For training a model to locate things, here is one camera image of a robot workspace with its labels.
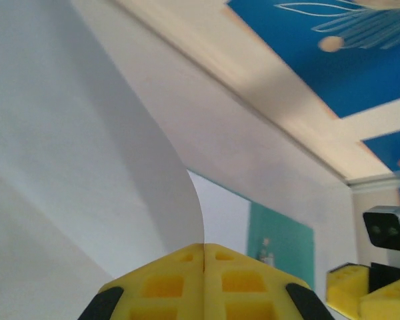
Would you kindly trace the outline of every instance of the white line drawing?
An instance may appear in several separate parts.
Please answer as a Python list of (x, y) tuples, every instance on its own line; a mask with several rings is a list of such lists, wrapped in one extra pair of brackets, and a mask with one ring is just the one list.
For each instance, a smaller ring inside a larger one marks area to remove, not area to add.
[(314, 32), (331, 34), (319, 42), (320, 49), (326, 52), (400, 48), (400, 9), (375, 10), (350, 0), (336, 1), (338, 5), (296, 2), (275, 7), (302, 15), (333, 18), (311, 28)]

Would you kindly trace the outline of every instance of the small camera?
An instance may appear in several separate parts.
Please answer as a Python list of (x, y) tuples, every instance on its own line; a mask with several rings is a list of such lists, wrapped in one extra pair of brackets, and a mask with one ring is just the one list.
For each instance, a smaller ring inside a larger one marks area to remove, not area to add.
[(363, 213), (363, 220), (374, 246), (400, 251), (400, 206), (373, 207)]

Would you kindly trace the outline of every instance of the ceiling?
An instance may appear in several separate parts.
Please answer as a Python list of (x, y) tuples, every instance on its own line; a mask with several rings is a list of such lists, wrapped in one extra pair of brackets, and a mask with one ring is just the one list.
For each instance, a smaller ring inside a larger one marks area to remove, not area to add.
[(362, 140), (400, 130), (400, 99), (338, 118), (225, 1), (116, 2), (347, 181), (391, 173)]

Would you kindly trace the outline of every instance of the yellow foam block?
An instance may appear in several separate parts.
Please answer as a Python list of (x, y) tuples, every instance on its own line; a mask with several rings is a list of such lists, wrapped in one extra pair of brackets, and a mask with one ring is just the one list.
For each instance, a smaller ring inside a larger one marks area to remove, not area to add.
[(351, 320), (359, 319), (360, 298), (368, 292), (366, 266), (347, 265), (327, 274), (327, 305)]
[(302, 320), (285, 286), (306, 282), (220, 245), (205, 246), (205, 319)]
[(203, 266), (194, 244), (106, 284), (124, 289), (110, 320), (203, 320)]
[(400, 320), (400, 280), (360, 300), (362, 320)]

